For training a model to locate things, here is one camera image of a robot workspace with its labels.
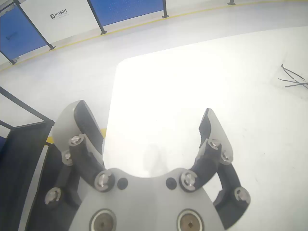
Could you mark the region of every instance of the gray metal plate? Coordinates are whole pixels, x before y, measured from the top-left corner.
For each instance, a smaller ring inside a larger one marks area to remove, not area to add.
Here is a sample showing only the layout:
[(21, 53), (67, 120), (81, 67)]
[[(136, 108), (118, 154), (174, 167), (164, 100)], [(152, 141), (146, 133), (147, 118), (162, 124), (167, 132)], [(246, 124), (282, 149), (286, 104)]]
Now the gray metal plate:
[[(186, 193), (178, 180), (183, 168), (153, 178), (134, 177), (112, 168), (115, 186), (106, 193), (92, 189), (82, 202), (71, 224), (70, 231), (89, 230), (92, 216), (101, 209), (110, 209), (116, 215), (117, 231), (172, 231), (177, 230), (177, 217), (184, 209), (199, 213), (204, 230), (224, 230), (220, 218), (204, 189)], [(117, 187), (120, 178), (128, 180), (124, 190)], [(170, 190), (166, 179), (173, 177), (177, 187)]]

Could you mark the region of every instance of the yellow floor line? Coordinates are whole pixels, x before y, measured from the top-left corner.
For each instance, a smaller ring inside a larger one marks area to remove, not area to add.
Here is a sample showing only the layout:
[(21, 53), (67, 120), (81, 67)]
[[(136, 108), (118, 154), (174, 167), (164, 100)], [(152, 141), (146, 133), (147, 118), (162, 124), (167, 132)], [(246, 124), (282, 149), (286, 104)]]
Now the yellow floor line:
[[(61, 49), (61, 48), (64, 48), (64, 47), (67, 47), (67, 46), (70, 46), (70, 45), (81, 43), (81, 42), (84, 42), (84, 41), (87, 41), (87, 40), (91, 40), (91, 39), (94, 39), (94, 38), (98, 38), (98, 37), (101, 37), (101, 36), (105, 36), (105, 35), (109, 35), (109, 34), (113, 34), (113, 33), (117, 33), (117, 32), (122, 32), (122, 31), (125, 31), (125, 30), (128, 30), (128, 29), (132, 29), (132, 28), (135, 28), (135, 27), (139, 27), (139, 26), (155, 23), (155, 22), (162, 21), (162, 20), (168, 20), (168, 19), (172, 19), (172, 18), (187, 16), (187, 15), (191, 15), (191, 14), (195, 14), (195, 13), (200, 13), (200, 12), (204, 12), (204, 11), (212, 11), (212, 10), (218, 10), (218, 9), (224, 9), (224, 8), (233, 8), (233, 7), (238, 7), (238, 6), (254, 5), (254, 4), (261, 4), (261, 3), (273, 3), (273, 2), (308, 2), (308, 0), (254, 1), (254, 2), (246, 2), (246, 3), (241, 3), (241, 4), (235, 4), (235, 5), (231, 5), (231, 6), (230, 5), (224, 5), (224, 6), (219, 6), (219, 7), (209, 8), (209, 9), (197, 10), (197, 11), (192, 11), (192, 12), (182, 13), (182, 14), (179, 14), (179, 15), (170, 16), (170, 17), (165, 18), (165, 19), (163, 19), (163, 18), (156, 19), (156, 20), (153, 20), (153, 21), (137, 24), (137, 25), (134, 25), (134, 26), (129, 26), (129, 27), (122, 28), (122, 29), (115, 30), (115, 31), (111, 31), (111, 32), (107, 32), (106, 34), (103, 34), (103, 35), (93, 36), (93, 37), (90, 37), (90, 38), (86, 38), (84, 40), (79, 40), (79, 41), (76, 41), (76, 42), (73, 42), (73, 43), (70, 43), (70, 44), (66, 44), (66, 45), (63, 45), (63, 46), (60, 46), (60, 47), (56, 47), (55, 49), (53, 49), (51, 51), (58, 50), (58, 49)], [(25, 59), (23, 61), (20, 61), (20, 62), (16, 63), (15, 65), (12, 65), (12, 66), (16, 66), (18, 64), (21, 64), (21, 63), (23, 63), (25, 61), (28, 61), (28, 60), (33, 59), (35, 57), (38, 57), (40, 55), (44, 55), (44, 54), (46, 54), (48, 52), (50, 52), (50, 51), (46, 51), (46, 52), (43, 52), (41, 54), (32, 56), (32, 57), (27, 58), (27, 59)], [(4, 68), (4, 69), (2, 69), (0, 71), (4, 71), (6, 69), (9, 69), (12, 66)]]
[[(106, 132), (107, 132), (107, 129), (100, 129), (102, 135), (104, 138), (106, 138)], [(55, 143), (52, 136), (49, 136), (46, 140), (47, 143)]]

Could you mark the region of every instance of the countersunk bolt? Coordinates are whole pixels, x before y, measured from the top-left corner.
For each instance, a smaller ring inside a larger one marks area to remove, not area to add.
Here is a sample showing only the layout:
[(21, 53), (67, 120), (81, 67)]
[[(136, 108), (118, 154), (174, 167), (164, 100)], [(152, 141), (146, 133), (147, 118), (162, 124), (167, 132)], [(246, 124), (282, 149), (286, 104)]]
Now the countersunk bolt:
[(225, 165), (229, 165), (233, 161), (233, 157), (229, 156), (227, 151), (222, 151), (220, 156), (221, 156), (222, 160), (224, 161), (223, 164), (225, 164)]
[(195, 179), (195, 177), (193, 177), (192, 174), (186, 174), (185, 175), (184, 183), (187, 186), (191, 187), (191, 186), (193, 186), (195, 184), (195, 182), (196, 182), (196, 179)]
[(71, 138), (70, 143), (72, 145), (77, 145), (81, 141), (81, 138), (79, 136), (74, 136)]
[(61, 189), (58, 187), (54, 187), (50, 189), (45, 196), (45, 204), (49, 204), (50, 202), (59, 201), (61, 197)]
[(106, 192), (112, 189), (115, 183), (115, 177), (109, 170), (98, 173), (94, 180), (94, 187), (100, 192)]
[(71, 158), (71, 153), (67, 152), (64, 157), (66, 160), (69, 160)]
[(195, 182), (196, 182), (197, 175), (195, 172), (191, 170), (187, 170), (181, 174), (180, 181), (181, 186), (188, 191), (195, 191)]
[(209, 141), (209, 145), (213, 149), (218, 150), (218, 146), (220, 145), (220, 143), (216, 139), (212, 139), (212, 140)]
[(106, 174), (102, 174), (98, 178), (98, 185), (101, 187), (108, 186), (107, 183), (109, 181), (109, 176)]
[(237, 187), (234, 190), (234, 195), (237, 201), (246, 201), (246, 203), (250, 204), (250, 195), (245, 188)]

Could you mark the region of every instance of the floor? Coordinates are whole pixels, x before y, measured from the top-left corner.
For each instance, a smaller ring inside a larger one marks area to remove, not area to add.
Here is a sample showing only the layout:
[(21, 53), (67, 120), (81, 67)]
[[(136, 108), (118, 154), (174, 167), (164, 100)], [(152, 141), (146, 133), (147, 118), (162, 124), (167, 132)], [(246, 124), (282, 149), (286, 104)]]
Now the floor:
[[(307, 18), (307, 2), (204, 11), (52, 51), (1, 71), (0, 85), (53, 120), (69, 103), (84, 99), (100, 128), (106, 128), (114, 74), (122, 60), (226, 36), (306, 26)], [(1, 119), (12, 126), (39, 121), (3, 96), (0, 103)], [(7, 133), (0, 128), (1, 136)]]

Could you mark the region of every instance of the joyson logo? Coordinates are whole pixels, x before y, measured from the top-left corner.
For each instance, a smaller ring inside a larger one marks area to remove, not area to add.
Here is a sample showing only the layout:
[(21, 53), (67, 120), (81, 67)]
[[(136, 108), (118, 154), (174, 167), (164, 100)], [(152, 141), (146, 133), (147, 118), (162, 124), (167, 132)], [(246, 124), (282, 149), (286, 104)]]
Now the joyson logo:
[(54, 13), (54, 14), (51, 14), (50, 17), (51, 17), (53, 20), (56, 20), (56, 19), (58, 19), (58, 18), (62, 18), (63, 16), (66, 16), (66, 15), (68, 15), (68, 14), (67, 14), (67, 10), (65, 9), (65, 10), (61, 10), (61, 11), (59, 11), (59, 12), (56, 12), (56, 13)]

